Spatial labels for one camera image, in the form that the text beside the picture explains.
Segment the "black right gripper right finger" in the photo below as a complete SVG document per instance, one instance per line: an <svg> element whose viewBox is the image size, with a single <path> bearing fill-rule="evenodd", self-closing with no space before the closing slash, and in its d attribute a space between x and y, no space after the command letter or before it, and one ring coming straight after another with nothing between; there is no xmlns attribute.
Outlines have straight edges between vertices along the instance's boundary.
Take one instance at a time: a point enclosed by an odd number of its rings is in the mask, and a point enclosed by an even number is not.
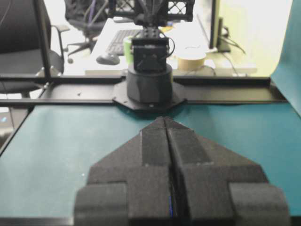
<svg viewBox="0 0 301 226"><path fill-rule="evenodd" d="M285 195L261 165L171 118L165 128L183 212L193 225L290 225Z"/></svg>

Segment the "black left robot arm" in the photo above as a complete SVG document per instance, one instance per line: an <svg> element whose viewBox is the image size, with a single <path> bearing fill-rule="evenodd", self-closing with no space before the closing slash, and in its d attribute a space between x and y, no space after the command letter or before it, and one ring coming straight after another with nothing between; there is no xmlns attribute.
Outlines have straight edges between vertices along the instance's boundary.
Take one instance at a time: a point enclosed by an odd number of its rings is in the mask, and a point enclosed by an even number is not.
<svg viewBox="0 0 301 226"><path fill-rule="evenodd" d="M169 40L159 28L172 17L167 0L136 0L125 13L143 27L132 40L133 62L125 82L128 102L169 108L182 101L182 86L172 78L167 58ZM173 137L182 125L168 117L154 122L98 162L78 190L73 220L76 226L171 226L186 214L182 176L184 155Z"/></svg>

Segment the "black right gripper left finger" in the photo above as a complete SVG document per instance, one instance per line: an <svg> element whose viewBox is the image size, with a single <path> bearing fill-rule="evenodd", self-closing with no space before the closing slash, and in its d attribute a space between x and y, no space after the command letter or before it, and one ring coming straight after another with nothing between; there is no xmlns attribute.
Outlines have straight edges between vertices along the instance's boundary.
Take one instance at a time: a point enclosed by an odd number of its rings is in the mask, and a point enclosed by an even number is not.
<svg viewBox="0 0 301 226"><path fill-rule="evenodd" d="M170 226L171 157L165 119L158 117L90 167L76 195L76 226Z"/></svg>

